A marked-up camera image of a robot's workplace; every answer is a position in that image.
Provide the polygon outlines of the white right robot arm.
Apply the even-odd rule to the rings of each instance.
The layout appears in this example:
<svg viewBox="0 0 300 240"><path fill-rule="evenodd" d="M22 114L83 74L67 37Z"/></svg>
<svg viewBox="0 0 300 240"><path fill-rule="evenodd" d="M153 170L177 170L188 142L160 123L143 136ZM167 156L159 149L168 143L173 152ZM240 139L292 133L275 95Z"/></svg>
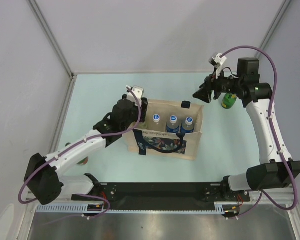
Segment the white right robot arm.
<svg viewBox="0 0 300 240"><path fill-rule="evenodd" d="M226 57L218 54L209 63L214 71L205 78L193 97L205 103L217 100L223 93L234 94L248 113L256 135L260 164L245 173L226 176L221 196L232 201L239 191L262 191L287 188L300 174L300 161L294 161L282 138L271 102L273 90L269 83L260 81L259 60L239 58L236 76L225 76Z"/></svg>

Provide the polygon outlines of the beige canvas tote bag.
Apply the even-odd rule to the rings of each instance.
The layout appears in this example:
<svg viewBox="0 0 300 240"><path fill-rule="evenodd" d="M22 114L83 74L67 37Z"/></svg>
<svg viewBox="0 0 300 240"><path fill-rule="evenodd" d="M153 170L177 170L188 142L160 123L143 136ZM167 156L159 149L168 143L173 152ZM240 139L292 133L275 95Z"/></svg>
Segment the beige canvas tote bag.
<svg viewBox="0 0 300 240"><path fill-rule="evenodd" d="M197 158L203 134L203 109L203 105L189 101L149 99L146 113L148 129L136 128L124 135L128 150L142 156L152 154L194 161ZM153 130L153 115L155 114L160 115L161 131ZM182 144L176 133L166 132L166 122L172 115L177 116L179 121L184 121L186 117L192 117L194 120L194 131L185 134Z"/></svg>

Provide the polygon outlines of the Pocari Sweat bottle labelled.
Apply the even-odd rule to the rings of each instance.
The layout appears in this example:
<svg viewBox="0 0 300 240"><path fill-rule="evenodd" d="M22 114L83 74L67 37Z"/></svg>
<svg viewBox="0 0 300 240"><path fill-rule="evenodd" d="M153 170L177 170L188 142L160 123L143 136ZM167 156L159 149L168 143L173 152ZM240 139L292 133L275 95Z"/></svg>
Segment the Pocari Sweat bottle labelled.
<svg viewBox="0 0 300 240"><path fill-rule="evenodd" d="M189 134L193 133L195 128L194 119L191 116L188 116L181 123L180 133L181 134Z"/></svg>

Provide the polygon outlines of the green Perrier bottle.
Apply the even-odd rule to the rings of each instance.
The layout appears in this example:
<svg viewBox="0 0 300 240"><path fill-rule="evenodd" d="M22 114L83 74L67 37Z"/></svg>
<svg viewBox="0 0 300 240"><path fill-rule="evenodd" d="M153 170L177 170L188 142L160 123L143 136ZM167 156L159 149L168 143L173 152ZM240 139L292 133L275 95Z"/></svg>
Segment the green Perrier bottle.
<svg viewBox="0 0 300 240"><path fill-rule="evenodd" d="M237 101L237 95L226 93L222 99L221 106L224 109L231 109Z"/></svg>

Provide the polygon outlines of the Pocari Sweat bottle clear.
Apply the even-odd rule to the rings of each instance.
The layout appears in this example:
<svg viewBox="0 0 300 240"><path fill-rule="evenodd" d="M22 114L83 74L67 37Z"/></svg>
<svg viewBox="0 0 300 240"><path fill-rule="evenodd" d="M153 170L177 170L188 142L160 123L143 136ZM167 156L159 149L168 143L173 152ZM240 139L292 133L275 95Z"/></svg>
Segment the Pocari Sweat bottle clear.
<svg viewBox="0 0 300 240"><path fill-rule="evenodd" d="M154 114L152 117L153 130L157 132L161 132L161 117L159 114Z"/></svg>

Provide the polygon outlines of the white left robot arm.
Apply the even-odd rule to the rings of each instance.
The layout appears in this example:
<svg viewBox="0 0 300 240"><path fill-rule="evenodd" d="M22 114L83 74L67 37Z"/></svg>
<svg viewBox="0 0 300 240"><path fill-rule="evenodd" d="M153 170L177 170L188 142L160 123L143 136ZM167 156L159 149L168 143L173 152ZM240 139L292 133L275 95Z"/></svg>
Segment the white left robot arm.
<svg viewBox="0 0 300 240"><path fill-rule="evenodd" d="M148 100L143 96L144 90L134 86L127 91L112 111L82 138L46 156L36 153L30 158L23 187L28 188L41 205L52 203L61 194L74 194L77 183L83 184L80 193L88 199L100 196L101 188L91 176L70 180L64 180L63 176L88 155L107 148L145 120Z"/></svg>

